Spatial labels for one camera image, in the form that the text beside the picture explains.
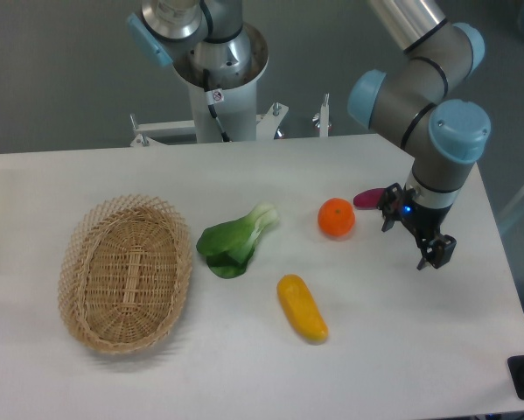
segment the orange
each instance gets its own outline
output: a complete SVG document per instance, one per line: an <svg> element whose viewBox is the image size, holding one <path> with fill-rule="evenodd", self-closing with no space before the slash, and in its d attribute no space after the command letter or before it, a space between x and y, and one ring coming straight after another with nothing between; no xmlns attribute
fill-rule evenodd
<svg viewBox="0 0 524 420"><path fill-rule="evenodd" d="M329 199L318 212L318 225L330 236L348 234L355 225L353 206L346 199Z"/></svg>

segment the cable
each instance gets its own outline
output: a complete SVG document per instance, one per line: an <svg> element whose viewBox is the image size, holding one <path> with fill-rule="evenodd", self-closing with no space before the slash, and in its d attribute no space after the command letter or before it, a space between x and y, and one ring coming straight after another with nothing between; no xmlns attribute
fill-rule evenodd
<svg viewBox="0 0 524 420"><path fill-rule="evenodd" d="M209 92L209 70L206 68L203 69L203 90L204 92ZM215 120L217 123L217 127L219 127L220 136L223 139L223 142L228 143L232 140L228 136L227 132L225 131L225 128L223 127L222 122L220 121L219 116L217 115L217 111L215 110L215 106L213 104L207 105L209 108L209 114L211 114L211 117Z"/></svg>

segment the metal cylinder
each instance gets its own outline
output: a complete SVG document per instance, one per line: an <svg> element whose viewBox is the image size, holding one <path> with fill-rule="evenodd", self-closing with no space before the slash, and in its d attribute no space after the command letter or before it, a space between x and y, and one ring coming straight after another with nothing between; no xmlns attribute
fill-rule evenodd
<svg viewBox="0 0 524 420"><path fill-rule="evenodd" d="M445 19L434 0L368 2L402 50L408 49Z"/></svg>
<svg viewBox="0 0 524 420"><path fill-rule="evenodd" d="M246 31L241 31L236 38L225 43L200 42L188 53L188 59L197 80L201 81L204 70L208 71L209 90L237 88L244 84L250 72L250 39Z"/></svg>
<svg viewBox="0 0 524 420"><path fill-rule="evenodd" d="M203 13L199 0L143 0L143 19L166 39L186 39L201 24Z"/></svg>

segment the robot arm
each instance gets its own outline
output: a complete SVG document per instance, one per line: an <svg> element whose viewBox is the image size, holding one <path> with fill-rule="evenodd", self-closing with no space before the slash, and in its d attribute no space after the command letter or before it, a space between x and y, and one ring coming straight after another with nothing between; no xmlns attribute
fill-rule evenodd
<svg viewBox="0 0 524 420"><path fill-rule="evenodd" d="M184 57L199 86L236 88L251 65L251 46L242 30L241 0L143 0L128 18L141 50L161 67Z"/></svg>
<svg viewBox="0 0 524 420"><path fill-rule="evenodd" d="M439 268L456 246L440 225L481 157L491 123L473 103L437 104L473 72L485 45L469 25L450 24L433 0L369 3L409 63L394 76L364 74L351 92L349 113L415 158L404 188L394 184L381 198L382 230L401 221L421 250L417 268Z"/></svg>

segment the gray floor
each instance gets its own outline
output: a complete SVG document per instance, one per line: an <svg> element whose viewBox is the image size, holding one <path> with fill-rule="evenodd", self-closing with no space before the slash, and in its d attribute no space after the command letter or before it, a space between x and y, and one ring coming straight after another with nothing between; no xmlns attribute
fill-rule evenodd
<svg viewBox="0 0 524 420"><path fill-rule="evenodd" d="M452 22L486 40L486 59L452 97L481 105L493 136L479 167L493 211L524 183L524 41L507 0L439 0ZM125 147L129 113L140 123L191 119L171 69L145 61L125 29L139 0L0 0L0 153ZM369 10L352 0L244 0L270 61L258 108L287 104L288 137L315 136L310 119L331 94L332 134L365 131L346 113L367 70L394 72L404 58ZM504 237L524 305L524 218ZM478 238L478 247L482 246Z"/></svg>

